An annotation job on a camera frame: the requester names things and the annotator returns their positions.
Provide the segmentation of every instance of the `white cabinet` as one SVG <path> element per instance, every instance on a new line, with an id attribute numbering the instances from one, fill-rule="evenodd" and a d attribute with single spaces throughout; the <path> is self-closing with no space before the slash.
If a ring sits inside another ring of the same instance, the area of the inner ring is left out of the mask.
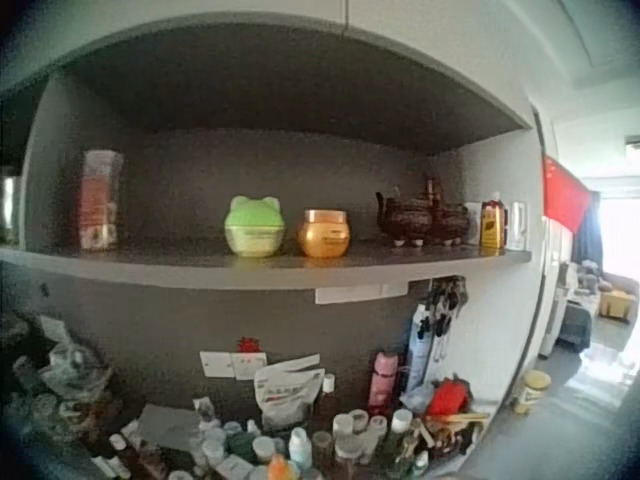
<path id="1" fill-rule="evenodd" d="M 348 34 L 433 63 L 509 111 L 523 126 L 531 126 L 531 108 L 510 61 L 509 42 L 491 27 L 494 9 L 504 8 L 499 3 L 349 0 Z"/>
<path id="2" fill-rule="evenodd" d="M 313 24 L 340 32 L 346 0 L 66 0 L 29 12 L 0 63 L 0 92 L 102 45 L 172 26 L 214 22 Z"/>

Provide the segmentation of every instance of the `floor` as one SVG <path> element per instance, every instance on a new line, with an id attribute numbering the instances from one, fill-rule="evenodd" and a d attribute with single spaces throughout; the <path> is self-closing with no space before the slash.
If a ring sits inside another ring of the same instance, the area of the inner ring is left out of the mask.
<path id="1" fill-rule="evenodd" d="M 556 345 L 538 361 L 552 377 L 546 396 L 525 417 L 503 409 L 461 472 L 487 480 L 621 478 L 637 455 L 639 366 L 640 327 L 598 319 L 589 349 Z"/>

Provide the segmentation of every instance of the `orange cap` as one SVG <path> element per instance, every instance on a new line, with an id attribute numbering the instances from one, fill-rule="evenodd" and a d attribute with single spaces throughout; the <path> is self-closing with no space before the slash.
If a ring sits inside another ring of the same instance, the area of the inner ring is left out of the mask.
<path id="1" fill-rule="evenodd" d="M 275 454 L 267 469 L 267 480 L 294 480 L 291 467 L 282 455 Z"/>

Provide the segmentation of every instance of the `gray shelf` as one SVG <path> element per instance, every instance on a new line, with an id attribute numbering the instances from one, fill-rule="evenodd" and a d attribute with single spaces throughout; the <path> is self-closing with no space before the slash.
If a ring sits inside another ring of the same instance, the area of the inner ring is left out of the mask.
<path id="1" fill-rule="evenodd" d="M 294 249 L 266 259 L 239 258 L 215 242 L 103 253 L 44 254 L 0 249 L 0 260 L 96 281 L 203 290 L 301 290 L 423 280 L 531 261 L 526 251 L 477 247 L 391 248 L 358 242 L 337 259 Z"/>

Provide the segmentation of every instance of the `green frog jar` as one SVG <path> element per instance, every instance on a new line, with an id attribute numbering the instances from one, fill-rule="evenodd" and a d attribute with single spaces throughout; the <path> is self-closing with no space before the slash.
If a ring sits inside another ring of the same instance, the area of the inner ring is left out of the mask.
<path id="1" fill-rule="evenodd" d="M 231 207 L 224 221 L 224 231 L 229 248 L 236 255 L 273 255 L 282 244 L 284 230 L 277 198 L 251 199 L 239 195 L 231 200 Z"/>

